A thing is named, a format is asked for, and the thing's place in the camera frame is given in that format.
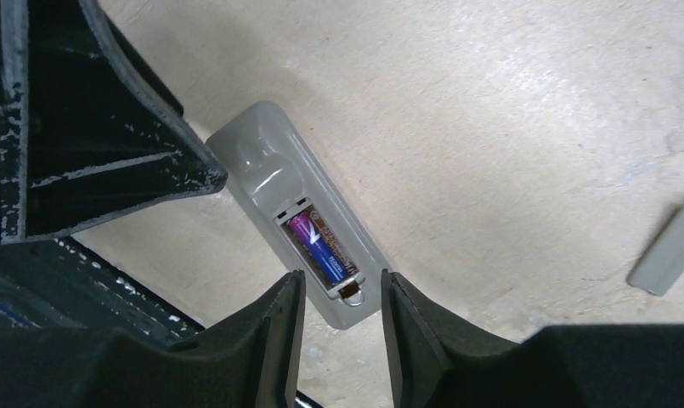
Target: battery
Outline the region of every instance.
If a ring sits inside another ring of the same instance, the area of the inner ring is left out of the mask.
[[[304,244],[304,247],[312,254],[319,267],[329,278],[332,284],[337,284],[347,277],[349,273],[342,262],[334,255],[334,252],[326,245],[321,232],[317,230],[312,219],[305,213],[300,212],[289,221],[289,228]]]

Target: concrete floor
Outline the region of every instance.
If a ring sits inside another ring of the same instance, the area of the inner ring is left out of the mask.
[[[279,103],[396,270],[501,336],[684,321],[625,284],[684,201],[684,0],[105,0],[202,138]],[[227,192],[78,236],[205,324],[285,271]],[[299,388],[391,406],[376,314],[308,304]]]

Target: beige floor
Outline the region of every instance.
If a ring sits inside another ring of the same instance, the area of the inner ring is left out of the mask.
[[[278,102],[395,268],[514,340],[684,321],[625,277],[684,200],[684,0],[105,0],[202,138]],[[79,235],[211,324],[284,273],[226,192]],[[299,387],[390,406],[380,316],[308,304]]]

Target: gray plastic casing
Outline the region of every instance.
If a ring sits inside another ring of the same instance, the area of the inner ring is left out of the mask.
[[[289,270],[307,274],[307,294],[330,326],[348,329],[379,310],[383,269],[391,269],[382,252],[342,199],[319,162],[291,124],[272,102],[258,102],[213,134],[206,145],[227,168],[229,192],[281,262]],[[354,279],[364,302],[350,306],[335,290],[328,290],[280,226],[287,214],[307,206],[307,198],[319,212],[349,257],[359,268]]]

